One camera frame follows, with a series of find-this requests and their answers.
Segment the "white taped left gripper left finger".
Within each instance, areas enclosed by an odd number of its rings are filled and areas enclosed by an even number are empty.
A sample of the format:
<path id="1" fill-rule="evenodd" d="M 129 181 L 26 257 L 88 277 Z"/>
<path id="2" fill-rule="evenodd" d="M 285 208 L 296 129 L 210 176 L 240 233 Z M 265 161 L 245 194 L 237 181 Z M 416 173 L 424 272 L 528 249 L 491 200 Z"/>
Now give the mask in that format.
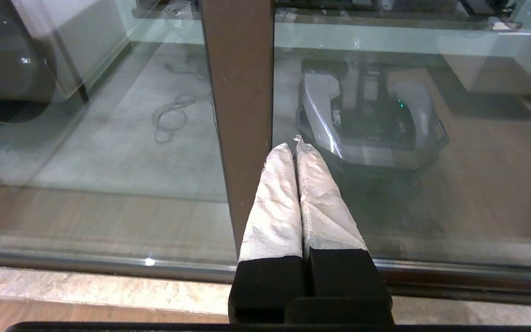
<path id="1" fill-rule="evenodd" d="M 228 297 L 231 323 L 283 323 L 289 303 L 307 294 L 303 226 L 291 149 L 270 151 L 249 212 Z"/>

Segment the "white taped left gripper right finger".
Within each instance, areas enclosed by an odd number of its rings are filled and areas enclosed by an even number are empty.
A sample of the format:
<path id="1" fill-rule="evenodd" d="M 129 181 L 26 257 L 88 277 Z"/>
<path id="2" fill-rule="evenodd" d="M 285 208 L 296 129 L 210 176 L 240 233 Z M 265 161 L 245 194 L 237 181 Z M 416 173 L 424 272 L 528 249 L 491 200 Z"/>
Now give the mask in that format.
<path id="1" fill-rule="evenodd" d="M 391 299 L 326 162 L 300 136 L 295 163 L 314 296 Z"/>

